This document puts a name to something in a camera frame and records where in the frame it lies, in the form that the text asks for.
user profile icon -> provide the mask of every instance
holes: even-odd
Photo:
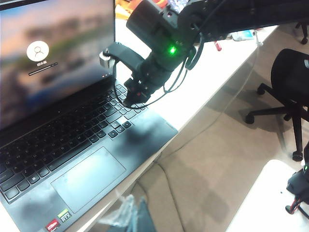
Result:
[[[49,53],[49,47],[44,41],[32,42],[27,48],[27,57],[35,62],[44,60]]]

desk surface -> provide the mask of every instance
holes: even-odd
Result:
[[[150,49],[125,27],[125,23],[123,20],[116,20],[116,41],[130,47],[146,58],[150,53]],[[273,26],[260,31],[258,34],[259,40],[264,41],[275,29],[276,26]],[[213,43],[206,43],[199,62],[188,73],[183,85],[177,91],[168,94],[162,100],[150,106],[178,131],[184,128],[257,48],[255,40],[242,42],[226,40],[220,41],[220,44],[222,51],[218,52]],[[123,64],[117,65],[117,79],[120,82],[126,81],[130,75],[130,70]],[[162,91],[159,90],[152,96],[150,101],[161,95]],[[186,110],[184,111],[183,104],[193,98],[194,101],[186,104]],[[168,143],[77,220],[67,231],[88,231],[167,145]],[[6,231],[19,231],[2,204],[0,204],[0,218]]]
[[[295,172],[279,160],[269,161],[243,201],[226,232],[308,232],[309,220],[301,212],[285,211],[294,195],[286,190],[287,180]],[[301,207],[309,212],[309,205]]]

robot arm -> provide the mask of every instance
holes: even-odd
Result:
[[[112,57],[132,70],[123,102],[130,107],[147,102],[181,63],[192,69],[204,42],[225,39],[230,32],[306,20],[308,0],[191,0],[179,14],[169,6],[160,9],[152,0],[143,0],[126,26],[151,48],[149,57],[143,59],[119,43],[100,57]],[[196,53],[193,44],[198,41]]]

beige carpet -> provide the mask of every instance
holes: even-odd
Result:
[[[251,79],[226,112],[213,124],[246,79],[254,55],[165,149],[159,165],[133,188],[137,199],[146,196],[158,232],[224,232],[269,160],[300,168],[292,161],[291,121],[284,121],[283,116],[257,116],[253,125],[243,122],[252,109],[280,106],[269,94],[256,94],[260,83],[271,85],[276,55],[284,48],[309,53],[309,44],[298,42],[301,31],[295,33],[293,26],[280,26],[270,36]],[[308,139],[309,126],[303,123],[304,145]]]

office chair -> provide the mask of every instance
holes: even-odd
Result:
[[[254,116],[286,114],[284,120],[292,119],[296,151],[293,160],[303,158],[301,119],[309,121],[309,55],[291,49],[283,49],[276,57],[271,69],[272,88],[262,83],[257,94],[265,91],[281,102],[284,107],[251,111],[245,118],[248,124],[254,123]]]
[[[300,26],[301,28],[303,29],[303,33],[304,33],[304,38],[303,40],[301,41],[301,44],[306,44],[308,42],[308,29],[307,29],[307,26],[309,25],[309,22],[305,23],[305,22],[302,22],[302,23],[298,23],[296,25],[296,29],[298,29]]]

